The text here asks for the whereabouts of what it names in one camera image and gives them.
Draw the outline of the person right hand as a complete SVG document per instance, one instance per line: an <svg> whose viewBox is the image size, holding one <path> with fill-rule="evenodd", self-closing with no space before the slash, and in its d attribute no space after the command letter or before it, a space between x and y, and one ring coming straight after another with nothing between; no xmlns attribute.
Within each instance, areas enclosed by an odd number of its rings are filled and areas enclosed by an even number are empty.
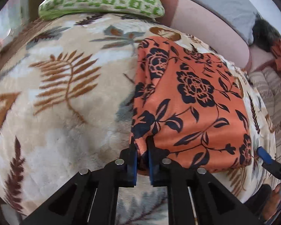
<svg viewBox="0 0 281 225"><path fill-rule="evenodd" d="M261 216L265 221L271 219L277 212L278 205L281 202L281 195L279 194L281 183L271 192L269 199L266 201L265 206L261 212Z"/></svg>

